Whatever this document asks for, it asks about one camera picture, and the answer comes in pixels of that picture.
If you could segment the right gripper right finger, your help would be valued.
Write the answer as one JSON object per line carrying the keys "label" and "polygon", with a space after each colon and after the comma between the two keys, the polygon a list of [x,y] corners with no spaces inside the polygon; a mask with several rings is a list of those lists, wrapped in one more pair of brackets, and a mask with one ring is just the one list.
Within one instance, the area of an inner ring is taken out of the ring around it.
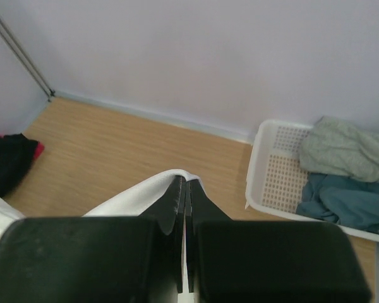
{"label": "right gripper right finger", "polygon": [[369,302],[344,231],[325,222],[228,217],[186,185],[186,267],[195,302]]}

